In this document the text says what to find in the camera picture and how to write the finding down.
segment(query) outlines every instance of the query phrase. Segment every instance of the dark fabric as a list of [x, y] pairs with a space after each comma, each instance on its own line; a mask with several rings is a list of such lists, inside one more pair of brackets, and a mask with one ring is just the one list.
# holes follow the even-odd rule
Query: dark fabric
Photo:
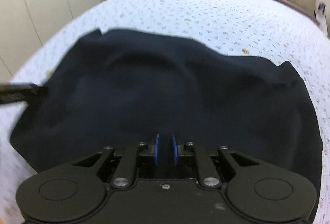
[[289, 62], [224, 56], [184, 38], [95, 31], [45, 85], [50, 95], [28, 106], [11, 136], [36, 171], [106, 145], [123, 150], [158, 132], [177, 133], [299, 173], [320, 192], [316, 113]]

